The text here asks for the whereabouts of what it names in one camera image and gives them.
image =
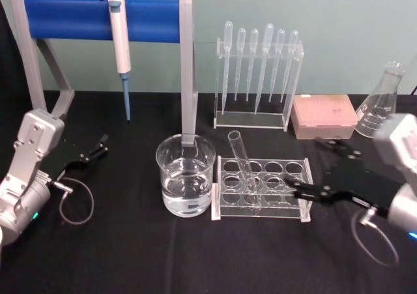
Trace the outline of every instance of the beaker rim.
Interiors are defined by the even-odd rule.
[[[395,76],[404,76],[405,65],[398,61],[388,61],[384,66],[384,71]]]
[[[162,170],[166,171],[165,165],[162,164],[158,160],[158,151],[160,150],[160,148],[162,147],[162,145],[170,142],[171,140],[175,140],[175,139],[181,138],[183,136],[192,136],[193,138],[197,138],[197,139],[205,142],[213,150],[212,158],[210,158],[210,160],[207,162],[207,168],[205,168],[204,170],[199,171],[198,175],[200,175],[200,174],[206,172],[207,170],[211,169],[212,166],[214,165],[214,162],[216,161],[216,148],[214,148],[213,144],[208,139],[204,138],[203,136],[199,136],[197,134],[188,134],[188,133],[175,134],[174,136],[170,136],[170,137],[166,138],[164,141],[162,141],[159,144],[159,146],[158,146],[158,148],[156,149],[156,152],[155,152],[155,159],[156,159],[156,163],[158,164],[159,168],[161,168]]]

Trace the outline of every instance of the black tablecloth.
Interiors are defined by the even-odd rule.
[[[48,93],[48,101],[55,97]],[[363,96],[353,96],[358,105]],[[0,175],[27,104],[1,100]],[[210,211],[183,219],[162,203],[154,153],[180,131],[179,95],[131,94],[132,121],[124,120],[120,93],[76,93],[64,137],[87,149],[109,134],[109,154],[86,178],[96,210],[85,226],[64,224],[62,193],[51,199],[24,234],[3,248],[0,293],[417,293],[417,241],[377,219],[398,249],[401,264],[384,268],[355,243],[350,219],[358,207],[313,204],[311,222],[222,218]],[[416,113],[417,97],[399,96],[397,111]],[[213,95],[200,95],[197,134],[232,156],[228,128],[212,128]],[[251,158],[309,158],[319,182],[333,160],[311,141],[281,130],[240,129]],[[370,168],[401,180],[381,163],[373,142],[354,133]],[[392,255],[380,238],[360,231],[381,259]]]

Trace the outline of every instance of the wall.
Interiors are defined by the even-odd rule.
[[[1,0],[14,29],[10,0]],[[213,92],[214,41],[227,20],[234,28],[272,22],[298,29],[305,58],[299,93],[368,93],[385,62],[409,63],[417,50],[417,0],[194,0],[197,77],[201,92]],[[120,91],[113,44],[54,40],[57,54],[75,90]],[[131,43],[132,91],[180,90],[179,47]],[[400,93],[417,85],[417,64],[403,78]],[[47,89],[54,89],[42,62]]]

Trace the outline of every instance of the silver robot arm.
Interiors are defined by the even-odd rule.
[[[39,166],[58,145],[63,130],[64,122],[44,110],[25,114],[18,139],[13,143],[15,154],[10,169],[0,183],[3,245],[19,237],[50,198],[48,183],[51,179],[39,170]]]
[[[407,180],[391,202],[388,221],[406,232],[417,232],[417,118],[393,114],[374,137],[382,159]]]

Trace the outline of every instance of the micropipette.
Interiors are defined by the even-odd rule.
[[[245,48],[246,30],[239,29],[237,34],[237,60],[236,60],[236,75],[235,75],[235,100],[239,88],[240,68],[242,66],[243,49]]]
[[[255,101],[255,114],[261,101],[263,80],[265,78],[265,69],[266,69],[266,60],[268,59],[268,52],[271,47],[272,34],[274,33],[274,25],[268,23],[265,27],[265,32],[263,34],[262,41],[262,63],[261,63],[261,73],[259,75],[258,82],[258,92],[256,93]]]
[[[224,25],[224,72],[223,72],[223,93],[222,93],[222,115],[224,113],[224,107],[226,105],[227,96],[227,79],[229,78],[229,61],[230,61],[230,49],[232,47],[232,34],[233,24],[232,22],[226,22]]]
[[[256,47],[258,46],[258,37],[259,37],[258,29],[252,29],[250,33],[250,43],[249,43],[250,59],[249,59],[249,67],[248,67],[248,77],[246,79],[246,101],[249,100],[249,88],[250,88],[250,82],[252,80],[253,62],[255,61]]]
[[[284,71],[284,79],[282,80],[281,103],[282,103],[282,99],[284,98],[285,88],[287,87],[289,71],[291,69],[291,62],[293,61],[293,54],[297,46],[297,42],[298,42],[298,31],[293,30],[291,31],[291,35],[289,37],[288,58],[287,58],[287,64],[285,66],[285,71]]]
[[[281,59],[281,52],[282,52],[282,48],[284,45],[284,40],[285,40],[285,30],[280,29],[278,30],[278,35],[276,36],[276,42],[275,42],[276,58],[274,60],[274,65],[272,66],[271,84],[269,86],[269,89],[270,89],[269,101],[271,101],[272,93],[274,92],[276,74],[278,73],[278,65]]]
[[[108,0],[111,34],[115,44],[116,67],[117,72],[122,80],[124,108],[126,110],[126,118],[130,120],[130,103],[129,103],[129,87],[128,79],[130,72],[130,52],[128,25],[126,21],[125,0]]]

